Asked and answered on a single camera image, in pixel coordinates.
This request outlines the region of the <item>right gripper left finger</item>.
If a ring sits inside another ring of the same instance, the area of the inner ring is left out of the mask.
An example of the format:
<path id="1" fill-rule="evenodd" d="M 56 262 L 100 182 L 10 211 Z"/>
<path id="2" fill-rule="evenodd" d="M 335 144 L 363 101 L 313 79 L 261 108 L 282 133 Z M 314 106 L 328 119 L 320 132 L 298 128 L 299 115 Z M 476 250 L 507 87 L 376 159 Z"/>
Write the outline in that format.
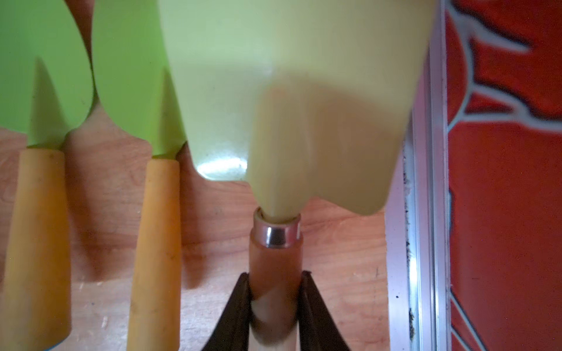
<path id="1" fill-rule="evenodd" d="M 248 351 L 251 317 L 249 274 L 241 273 L 202 351 Z"/>

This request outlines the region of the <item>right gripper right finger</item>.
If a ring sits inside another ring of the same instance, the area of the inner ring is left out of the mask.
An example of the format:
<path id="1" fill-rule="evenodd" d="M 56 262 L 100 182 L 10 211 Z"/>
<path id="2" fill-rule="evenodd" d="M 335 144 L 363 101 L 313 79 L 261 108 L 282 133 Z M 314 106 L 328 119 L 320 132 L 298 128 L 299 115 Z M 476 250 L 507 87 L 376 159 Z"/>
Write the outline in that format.
<path id="1" fill-rule="evenodd" d="M 350 351 L 323 301 L 310 271 L 303 271 L 298 299 L 302 351 Z"/>

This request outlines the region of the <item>pale green shovel wooden handle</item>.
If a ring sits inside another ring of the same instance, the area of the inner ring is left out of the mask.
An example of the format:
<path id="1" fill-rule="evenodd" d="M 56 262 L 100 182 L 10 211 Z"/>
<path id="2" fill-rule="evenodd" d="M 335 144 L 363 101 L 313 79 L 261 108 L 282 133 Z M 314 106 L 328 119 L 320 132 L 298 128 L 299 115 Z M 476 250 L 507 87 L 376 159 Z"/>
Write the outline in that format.
<path id="1" fill-rule="evenodd" d="M 386 204 L 436 1 L 159 1 L 196 171 L 250 185 L 250 327 L 292 349 L 302 209 Z"/>

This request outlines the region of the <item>green shovel yellow handle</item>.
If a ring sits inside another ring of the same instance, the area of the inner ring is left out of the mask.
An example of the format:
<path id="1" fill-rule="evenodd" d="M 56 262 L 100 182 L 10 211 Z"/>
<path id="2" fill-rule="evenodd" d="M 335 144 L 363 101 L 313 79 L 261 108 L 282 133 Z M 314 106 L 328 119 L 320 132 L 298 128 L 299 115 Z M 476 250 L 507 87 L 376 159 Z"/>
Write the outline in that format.
<path id="1" fill-rule="evenodd" d="M 111 120 L 152 149 L 146 164 L 129 350 L 178 350 L 181 305 L 180 163 L 185 144 L 156 1 L 97 1 L 92 23 L 97 93 Z"/>
<path id="2" fill-rule="evenodd" d="M 89 115 L 95 85 L 64 1 L 1 3 L 1 125 L 26 136 L 7 242 L 3 350 L 50 350 L 72 329 L 67 135 Z"/>

